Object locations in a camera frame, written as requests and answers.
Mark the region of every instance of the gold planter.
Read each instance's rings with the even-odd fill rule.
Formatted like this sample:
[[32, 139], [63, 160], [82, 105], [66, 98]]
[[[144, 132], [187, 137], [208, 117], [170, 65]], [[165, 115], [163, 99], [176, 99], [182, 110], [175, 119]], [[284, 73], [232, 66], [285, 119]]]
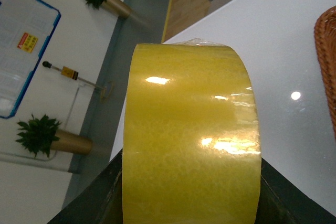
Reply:
[[127, 18], [132, 12], [132, 9], [121, 0], [106, 0], [101, 6], [122, 18]]
[[59, 137], [59, 140], [51, 143], [50, 149], [52, 150], [87, 155], [92, 149], [92, 140], [87, 137], [63, 130], [57, 130], [56, 136]]

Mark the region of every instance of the packing tape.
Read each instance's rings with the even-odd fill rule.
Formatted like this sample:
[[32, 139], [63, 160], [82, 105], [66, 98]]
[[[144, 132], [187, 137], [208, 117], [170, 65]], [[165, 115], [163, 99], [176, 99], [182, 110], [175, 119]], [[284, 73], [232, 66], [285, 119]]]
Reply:
[[123, 223], [254, 223], [260, 141], [250, 79], [226, 46], [139, 44], [123, 148]]

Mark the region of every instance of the gray floor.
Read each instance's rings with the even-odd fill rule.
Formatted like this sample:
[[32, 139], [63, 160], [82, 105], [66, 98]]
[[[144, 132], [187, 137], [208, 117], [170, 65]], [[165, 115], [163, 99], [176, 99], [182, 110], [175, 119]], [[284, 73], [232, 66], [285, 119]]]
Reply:
[[64, 206], [108, 165], [136, 44], [161, 43], [169, 0], [125, 0], [125, 3], [133, 13], [126, 20], [118, 20], [97, 82], [102, 86], [113, 81], [113, 93], [103, 103], [98, 93], [92, 96], [81, 135], [93, 140], [93, 149], [87, 156], [74, 156], [70, 169], [76, 174], [70, 182]]

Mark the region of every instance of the yellow label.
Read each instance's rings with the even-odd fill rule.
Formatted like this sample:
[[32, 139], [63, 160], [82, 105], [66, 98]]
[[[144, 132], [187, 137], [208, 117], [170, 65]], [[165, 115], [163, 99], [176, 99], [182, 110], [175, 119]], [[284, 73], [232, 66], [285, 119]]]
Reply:
[[17, 45], [17, 48], [22, 49], [26, 52], [33, 52], [33, 49], [37, 43], [38, 38], [34, 35], [31, 35], [29, 33], [24, 33], [19, 44]]
[[78, 72], [64, 66], [61, 75], [77, 80]]

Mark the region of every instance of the whiteboard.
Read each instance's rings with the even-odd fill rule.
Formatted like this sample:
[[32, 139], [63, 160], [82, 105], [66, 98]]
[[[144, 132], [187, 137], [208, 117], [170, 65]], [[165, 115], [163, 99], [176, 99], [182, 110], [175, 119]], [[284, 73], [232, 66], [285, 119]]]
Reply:
[[15, 115], [60, 17], [41, 0], [0, 0], [0, 118]]

